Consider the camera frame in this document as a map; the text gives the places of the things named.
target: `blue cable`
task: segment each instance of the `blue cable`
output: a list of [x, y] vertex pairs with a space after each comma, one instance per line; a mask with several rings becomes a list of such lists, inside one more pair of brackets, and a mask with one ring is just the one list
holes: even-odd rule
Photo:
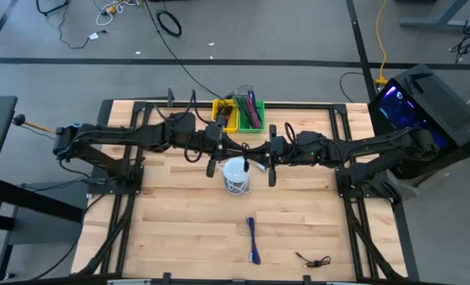
[[247, 222], [249, 229], [251, 230], [251, 253], [249, 253], [249, 260], [253, 264], [261, 264], [260, 255], [258, 254], [258, 249], [256, 248], [256, 227], [253, 217], [246, 218], [245, 221]]

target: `green tray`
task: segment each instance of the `green tray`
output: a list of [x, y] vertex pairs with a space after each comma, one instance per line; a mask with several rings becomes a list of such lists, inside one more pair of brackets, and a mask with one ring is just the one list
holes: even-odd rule
[[260, 128], [250, 128], [246, 123], [246, 115], [243, 112], [239, 112], [238, 116], [238, 131], [245, 133], [260, 133], [265, 129], [265, 102], [257, 101], [256, 102], [256, 111], [260, 114], [261, 118], [261, 127]]

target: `yellow container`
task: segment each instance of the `yellow container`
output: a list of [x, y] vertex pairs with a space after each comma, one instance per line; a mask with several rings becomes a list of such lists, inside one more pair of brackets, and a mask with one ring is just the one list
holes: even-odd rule
[[[223, 129], [224, 132], [234, 133], [238, 131], [238, 108], [233, 100], [225, 100], [224, 102], [227, 106], [232, 106], [233, 110], [229, 115], [228, 124]], [[218, 113], [218, 106], [223, 106], [223, 101], [216, 99], [212, 101], [212, 120], [216, 120], [216, 114]]]

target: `computer case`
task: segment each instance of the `computer case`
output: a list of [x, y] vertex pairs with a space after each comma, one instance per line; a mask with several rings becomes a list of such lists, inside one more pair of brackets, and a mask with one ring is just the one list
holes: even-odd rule
[[376, 135], [422, 127], [441, 147], [432, 161], [406, 161], [394, 167], [392, 172], [400, 179], [445, 168], [470, 155], [470, 106], [426, 65], [390, 79], [370, 102], [369, 112]]

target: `wooden table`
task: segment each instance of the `wooden table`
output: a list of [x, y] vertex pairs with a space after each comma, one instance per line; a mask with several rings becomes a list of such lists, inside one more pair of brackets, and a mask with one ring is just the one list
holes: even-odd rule
[[[108, 126], [128, 127], [133, 103], [114, 101]], [[346, 106], [353, 139], [373, 136], [366, 104]], [[180, 111], [161, 110], [165, 115]], [[199, 108], [199, 112], [210, 118], [210, 108]], [[342, 130], [340, 116], [336, 119]], [[160, 121], [152, 111], [149, 124]], [[266, 130], [268, 124], [275, 124], [278, 135], [284, 135], [285, 122], [297, 133], [310, 130], [332, 137], [326, 110], [266, 109]], [[205, 125], [197, 120], [196, 126], [198, 130]], [[268, 139], [268, 133], [230, 137], [258, 146]], [[123, 150], [122, 146], [103, 146], [114, 158], [121, 158]], [[223, 188], [219, 171], [214, 178], [205, 176], [206, 155], [195, 164], [186, 162], [183, 150], [144, 155], [144, 181], [135, 202], [123, 277], [161, 278], [164, 272], [171, 272], [174, 279], [302, 280], [303, 275], [311, 275], [312, 280], [355, 280], [347, 220], [333, 169], [281, 165], [277, 185], [269, 188], [267, 173], [252, 167], [252, 192], [231, 196]], [[104, 241], [113, 200], [114, 196], [104, 197], [86, 214], [72, 272], [83, 268]], [[384, 199], [365, 201], [375, 245], [396, 271], [406, 276], [391, 205]], [[249, 216], [256, 219], [259, 266], [248, 261], [251, 242], [245, 218]], [[369, 276], [365, 250], [358, 243], [364, 272]], [[332, 264], [303, 268], [304, 261], [295, 252], [311, 260], [330, 256]], [[115, 256], [112, 254], [110, 272], [115, 268]]]

